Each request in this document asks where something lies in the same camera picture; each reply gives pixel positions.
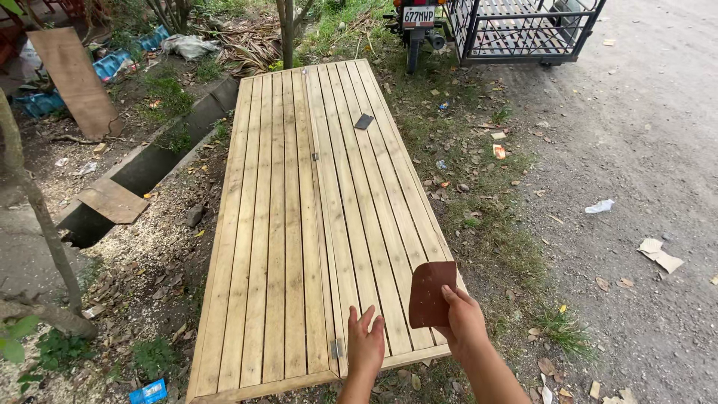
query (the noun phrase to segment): brown sandpaper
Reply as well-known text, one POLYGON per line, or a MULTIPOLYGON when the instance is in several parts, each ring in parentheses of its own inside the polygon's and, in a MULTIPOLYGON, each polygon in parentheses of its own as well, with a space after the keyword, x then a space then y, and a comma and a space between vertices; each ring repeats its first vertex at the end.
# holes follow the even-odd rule
POLYGON ((409 325, 413 329, 449 326, 449 304, 442 294, 443 285, 456 292, 456 262, 426 262, 416 268, 409 298, 409 325))

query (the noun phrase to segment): wooden slat table top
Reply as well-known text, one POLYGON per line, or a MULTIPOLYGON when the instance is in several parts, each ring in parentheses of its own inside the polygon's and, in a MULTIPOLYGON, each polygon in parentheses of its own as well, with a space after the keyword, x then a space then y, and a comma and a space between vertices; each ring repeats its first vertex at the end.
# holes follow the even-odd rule
POLYGON ((386 319, 383 368, 449 354, 408 326, 413 268, 447 260, 366 60, 244 78, 187 403, 346 377, 351 305, 386 319))

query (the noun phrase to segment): license plate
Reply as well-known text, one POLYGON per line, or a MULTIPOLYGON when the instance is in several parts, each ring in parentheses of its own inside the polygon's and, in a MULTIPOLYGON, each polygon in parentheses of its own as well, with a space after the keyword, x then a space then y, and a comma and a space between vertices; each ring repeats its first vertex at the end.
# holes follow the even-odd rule
POLYGON ((404 29, 432 28, 434 26, 434 9, 436 9, 435 6, 404 7, 402 26, 404 29))

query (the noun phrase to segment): metal frame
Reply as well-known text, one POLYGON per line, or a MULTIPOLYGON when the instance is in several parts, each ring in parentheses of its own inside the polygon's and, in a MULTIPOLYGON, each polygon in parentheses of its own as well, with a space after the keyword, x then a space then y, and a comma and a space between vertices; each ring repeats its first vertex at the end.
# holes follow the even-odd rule
POLYGON ((462 65, 560 65, 578 59, 605 2, 450 0, 443 8, 462 65))

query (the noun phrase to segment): motorcycle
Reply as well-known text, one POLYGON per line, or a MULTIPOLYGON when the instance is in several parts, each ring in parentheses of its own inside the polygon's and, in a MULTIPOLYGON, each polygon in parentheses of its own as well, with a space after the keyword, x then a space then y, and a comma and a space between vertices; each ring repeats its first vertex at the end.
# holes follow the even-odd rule
POLYGON ((436 8, 446 0, 393 0, 396 10, 392 14, 384 14, 385 19, 395 20, 388 23, 391 33, 401 36, 406 54, 406 72, 412 74, 416 70, 419 59, 419 48, 424 40, 429 41, 435 50, 444 47, 446 40, 435 28, 442 28, 450 37, 449 25, 446 20, 436 19, 436 8))

